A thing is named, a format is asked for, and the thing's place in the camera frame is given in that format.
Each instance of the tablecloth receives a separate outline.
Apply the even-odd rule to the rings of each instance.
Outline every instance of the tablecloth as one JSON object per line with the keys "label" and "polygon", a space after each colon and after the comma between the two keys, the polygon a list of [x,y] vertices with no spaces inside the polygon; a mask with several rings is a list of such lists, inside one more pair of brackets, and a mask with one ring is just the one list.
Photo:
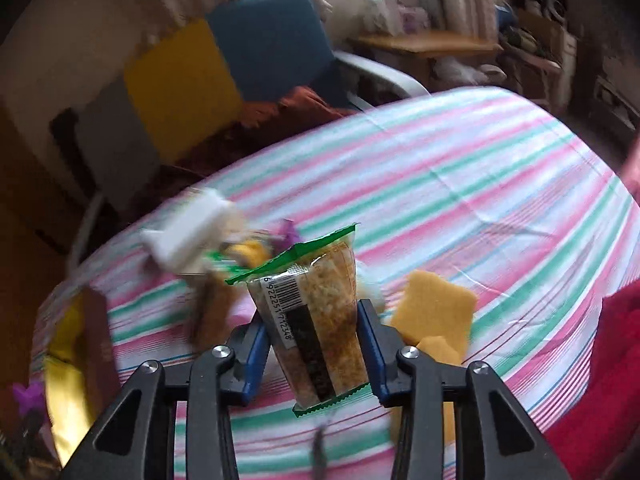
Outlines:
{"label": "tablecloth", "polygon": [[[502,89],[377,108],[263,150],[202,185],[236,202],[255,226],[295,220],[305,239],[359,222],[356,256],[391,310],[413,269],[472,290],[479,301],[466,362],[494,367],[542,430],[586,387],[603,296],[640,274],[639,209],[625,187],[562,123]],[[179,202],[116,236],[52,293],[36,322],[32,378],[52,327],[87,282],[110,298],[122,380],[149,358],[190,359],[190,292],[148,270],[138,238]],[[242,478],[308,478],[310,443],[324,423],[331,479],[389,477],[388,416],[368,387],[300,419],[292,405],[269,365],[257,399],[232,413]],[[185,475],[185,412],[181,404],[177,478]],[[453,446],[445,455],[445,478],[453,478]]]}

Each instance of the white barcode label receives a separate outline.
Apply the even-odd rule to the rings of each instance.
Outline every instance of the white barcode label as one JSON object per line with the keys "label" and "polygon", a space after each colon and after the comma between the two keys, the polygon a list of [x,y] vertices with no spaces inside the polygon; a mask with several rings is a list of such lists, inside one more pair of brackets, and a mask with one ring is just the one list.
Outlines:
{"label": "white barcode label", "polygon": [[260,278],[262,293],[269,305],[276,330],[280,334],[284,347],[287,349],[296,346],[296,339],[293,337],[291,327],[287,322],[286,312],[303,304],[297,280],[297,276],[303,272],[305,272],[303,267],[293,266],[276,276]]}

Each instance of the black device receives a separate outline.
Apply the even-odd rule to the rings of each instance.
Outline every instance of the black device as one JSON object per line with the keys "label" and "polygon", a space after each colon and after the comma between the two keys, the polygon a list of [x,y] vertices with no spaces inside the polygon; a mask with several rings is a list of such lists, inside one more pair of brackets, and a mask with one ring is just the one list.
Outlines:
{"label": "black device", "polygon": [[[440,364],[358,302],[358,340],[373,394],[402,406],[392,480],[443,473],[442,403],[455,406],[458,480],[570,480],[527,412],[485,362]],[[187,400],[188,480],[236,480],[229,406],[246,406],[270,343],[260,315],[195,361],[142,363],[62,470],[62,480],[170,480],[178,400]]]}

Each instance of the purple object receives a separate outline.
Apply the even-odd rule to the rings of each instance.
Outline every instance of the purple object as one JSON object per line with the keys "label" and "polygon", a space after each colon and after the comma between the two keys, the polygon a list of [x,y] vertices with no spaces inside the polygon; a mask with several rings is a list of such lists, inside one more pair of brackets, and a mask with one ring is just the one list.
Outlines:
{"label": "purple object", "polygon": [[18,412],[24,417],[29,410],[38,410],[44,415],[47,414],[47,402],[44,397],[44,384],[41,382],[31,383],[27,388],[20,383],[14,383],[15,402],[18,403]]}
{"label": "purple object", "polygon": [[280,228],[276,233],[276,238],[278,239],[278,243],[274,244],[276,254],[280,254],[281,252],[289,249],[293,244],[297,244],[302,241],[300,233],[296,229],[296,225],[293,220],[288,220],[286,218],[282,219]]}

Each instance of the blue cushion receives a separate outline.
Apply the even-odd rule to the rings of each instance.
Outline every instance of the blue cushion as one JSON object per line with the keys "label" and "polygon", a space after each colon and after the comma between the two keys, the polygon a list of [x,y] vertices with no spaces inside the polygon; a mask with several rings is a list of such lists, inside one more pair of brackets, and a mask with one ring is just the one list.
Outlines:
{"label": "blue cushion", "polygon": [[206,20],[245,101],[275,102],[295,86],[311,86],[329,104],[344,106],[335,57],[311,0],[235,0]]}

